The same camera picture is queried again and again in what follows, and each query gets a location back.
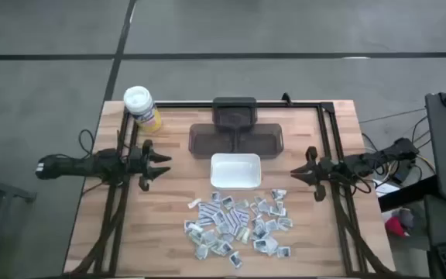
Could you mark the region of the grey translucent plastic bin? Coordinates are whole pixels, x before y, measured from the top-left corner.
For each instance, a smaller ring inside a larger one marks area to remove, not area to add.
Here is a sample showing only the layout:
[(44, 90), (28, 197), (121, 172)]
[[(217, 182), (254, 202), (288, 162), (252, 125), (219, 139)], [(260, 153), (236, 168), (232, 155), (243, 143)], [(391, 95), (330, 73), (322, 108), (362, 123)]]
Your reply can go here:
[(276, 123), (255, 124), (251, 129), (238, 131), (235, 153), (254, 153), (262, 159), (273, 159), (284, 150), (282, 127)]
[(251, 129), (257, 122), (257, 101), (252, 97), (217, 97), (212, 121), (219, 129)]
[(193, 124), (189, 131), (188, 149), (197, 159), (207, 159), (216, 153), (233, 153), (237, 133), (214, 124)]

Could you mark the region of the white paper sheet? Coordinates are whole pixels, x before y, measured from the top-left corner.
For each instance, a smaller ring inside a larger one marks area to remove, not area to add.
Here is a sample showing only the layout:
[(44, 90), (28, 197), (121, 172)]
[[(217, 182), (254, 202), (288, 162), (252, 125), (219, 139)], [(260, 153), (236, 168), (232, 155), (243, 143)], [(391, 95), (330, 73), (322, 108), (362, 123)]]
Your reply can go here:
[(399, 185), (390, 184), (389, 182), (374, 180), (373, 185), (375, 186), (375, 191), (378, 198), (382, 197), (383, 195), (387, 195), (389, 193), (400, 190)]

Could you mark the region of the yellow Lysol wipes canister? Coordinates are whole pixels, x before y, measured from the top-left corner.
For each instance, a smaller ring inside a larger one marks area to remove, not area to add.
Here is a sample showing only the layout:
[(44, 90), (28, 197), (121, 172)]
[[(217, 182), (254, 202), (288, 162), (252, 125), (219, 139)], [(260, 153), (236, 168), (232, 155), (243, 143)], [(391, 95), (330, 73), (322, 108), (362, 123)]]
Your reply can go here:
[(123, 102), (144, 132), (154, 133), (161, 127), (160, 112), (147, 88), (143, 86), (128, 88), (123, 95)]

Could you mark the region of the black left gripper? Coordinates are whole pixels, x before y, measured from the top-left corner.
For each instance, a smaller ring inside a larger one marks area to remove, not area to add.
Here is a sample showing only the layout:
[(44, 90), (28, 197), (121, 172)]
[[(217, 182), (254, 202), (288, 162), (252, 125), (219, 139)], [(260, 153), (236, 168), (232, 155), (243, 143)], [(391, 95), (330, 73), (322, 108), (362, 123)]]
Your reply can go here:
[[(153, 141), (147, 139), (143, 142), (141, 147), (134, 146), (130, 149), (127, 156), (127, 173), (139, 174), (139, 187), (143, 191), (149, 190), (148, 180), (155, 180), (162, 174), (165, 174), (170, 170), (170, 167), (152, 167), (151, 177), (149, 174), (150, 168), (150, 153), (153, 150)], [(151, 161), (154, 163), (162, 163), (172, 160), (172, 157), (158, 154), (156, 152), (151, 153)]]

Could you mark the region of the red and grey cloth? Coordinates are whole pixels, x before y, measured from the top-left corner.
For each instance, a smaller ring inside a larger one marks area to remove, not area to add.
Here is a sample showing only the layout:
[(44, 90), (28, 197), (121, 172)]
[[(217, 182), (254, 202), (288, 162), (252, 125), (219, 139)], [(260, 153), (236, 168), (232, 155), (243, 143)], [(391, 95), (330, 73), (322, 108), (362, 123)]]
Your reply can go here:
[(386, 231), (399, 237), (410, 236), (414, 228), (414, 214), (408, 208), (396, 208), (382, 213)]

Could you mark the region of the black desk crossbar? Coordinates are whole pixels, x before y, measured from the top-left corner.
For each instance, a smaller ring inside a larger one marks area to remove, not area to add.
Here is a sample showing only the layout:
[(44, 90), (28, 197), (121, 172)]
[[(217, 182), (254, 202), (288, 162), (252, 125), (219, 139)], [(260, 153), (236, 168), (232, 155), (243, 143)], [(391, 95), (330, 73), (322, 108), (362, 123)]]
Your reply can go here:
[(388, 212), (403, 205), (418, 202), (426, 195), (438, 195), (437, 175), (384, 194), (378, 198), (378, 202), (381, 212)]

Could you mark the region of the white plastic bin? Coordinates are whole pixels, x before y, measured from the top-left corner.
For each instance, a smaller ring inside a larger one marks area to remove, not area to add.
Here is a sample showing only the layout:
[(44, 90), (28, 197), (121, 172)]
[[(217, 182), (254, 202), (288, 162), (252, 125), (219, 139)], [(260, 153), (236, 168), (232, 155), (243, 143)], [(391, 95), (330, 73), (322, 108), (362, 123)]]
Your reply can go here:
[(254, 153), (216, 153), (211, 157), (210, 182), (217, 189), (258, 188), (262, 183), (261, 158)]

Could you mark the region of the blue striped white packet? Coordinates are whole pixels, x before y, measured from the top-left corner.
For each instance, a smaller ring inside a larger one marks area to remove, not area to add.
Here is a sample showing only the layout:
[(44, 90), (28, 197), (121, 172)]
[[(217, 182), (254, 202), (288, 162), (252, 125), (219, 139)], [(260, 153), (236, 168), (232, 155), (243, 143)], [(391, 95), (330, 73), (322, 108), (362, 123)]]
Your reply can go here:
[(198, 220), (201, 226), (208, 226), (210, 224), (219, 225), (221, 220), (215, 217), (221, 209), (211, 203), (200, 203), (198, 205)]
[(250, 214), (246, 210), (231, 209), (225, 214), (225, 221), (230, 226), (231, 234), (234, 236), (241, 228), (248, 226), (249, 220)]

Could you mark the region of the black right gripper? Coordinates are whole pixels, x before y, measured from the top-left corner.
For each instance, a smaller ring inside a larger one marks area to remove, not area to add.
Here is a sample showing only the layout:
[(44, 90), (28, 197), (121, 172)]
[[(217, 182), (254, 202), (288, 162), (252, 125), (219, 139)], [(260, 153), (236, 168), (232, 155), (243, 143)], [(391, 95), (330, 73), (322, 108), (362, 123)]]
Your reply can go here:
[(335, 165), (327, 157), (322, 157), (317, 161), (317, 148), (315, 146), (309, 146), (307, 148), (305, 157), (307, 163), (293, 169), (290, 172), (290, 176), (310, 186), (314, 186), (314, 199), (316, 202), (322, 202), (326, 197), (326, 190), (321, 182), (332, 179)]

